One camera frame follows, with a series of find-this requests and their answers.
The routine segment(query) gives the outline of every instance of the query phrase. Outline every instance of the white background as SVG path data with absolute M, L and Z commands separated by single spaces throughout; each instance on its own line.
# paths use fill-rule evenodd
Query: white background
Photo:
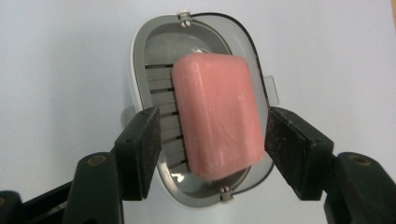
M 27 201 L 73 178 L 83 156 L 109 151 L 132 103 L 129 49 L 147 18 L 189 8 L 238 19 L 280 106 L 396 179 L 396 35 L 389 0 L 1 1 L 0 189 Z M 229 204 L 190 209 L 158 176 L 126 223 L 326 223 L 274 170 Z

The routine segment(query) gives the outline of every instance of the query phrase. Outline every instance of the pink soap bar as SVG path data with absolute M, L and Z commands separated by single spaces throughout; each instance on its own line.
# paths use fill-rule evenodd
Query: pink soap bar
M 221 179 L 262 159 L 262 128 L 243 58 L 189 54 L 175 63 L 172 77 L 195 175 Z

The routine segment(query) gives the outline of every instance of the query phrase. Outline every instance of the metal clip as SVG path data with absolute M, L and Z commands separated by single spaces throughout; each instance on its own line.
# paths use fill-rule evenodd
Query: metal clip
M 220 201 L 222 203 L 228 203 L 232 199 L 233 199 L 233 191 L 228 186 L 221 187 L 220 188 Z
M 186 28 L 187 26 L 191 26 L 192 18 L 190 11 L 187 9 L 183 9 L 177 13 L 178 20 L 180 21 L 181 27 Z

